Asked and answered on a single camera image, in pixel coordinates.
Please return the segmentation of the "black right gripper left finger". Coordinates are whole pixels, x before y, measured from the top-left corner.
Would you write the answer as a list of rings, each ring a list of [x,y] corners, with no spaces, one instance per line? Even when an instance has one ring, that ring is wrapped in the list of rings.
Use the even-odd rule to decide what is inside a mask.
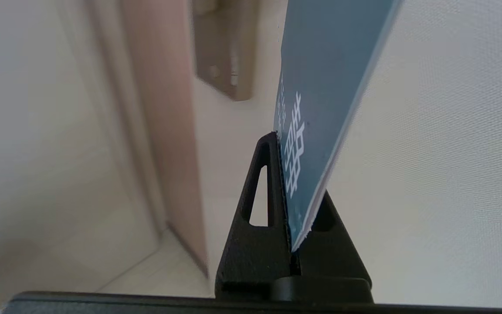
[[[261,169],[267,171],[267,226],[250,222]],[[257,141],[217,269],[214,294],[225,300],[267,300],[271,285],[291,275],[291,249],[276,133]]]

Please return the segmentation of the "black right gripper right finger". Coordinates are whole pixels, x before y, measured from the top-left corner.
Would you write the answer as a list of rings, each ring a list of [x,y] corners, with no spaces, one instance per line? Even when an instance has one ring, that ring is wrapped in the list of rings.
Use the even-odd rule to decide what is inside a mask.
[[[301,276],[371,279],[328,192],[297,254]]]

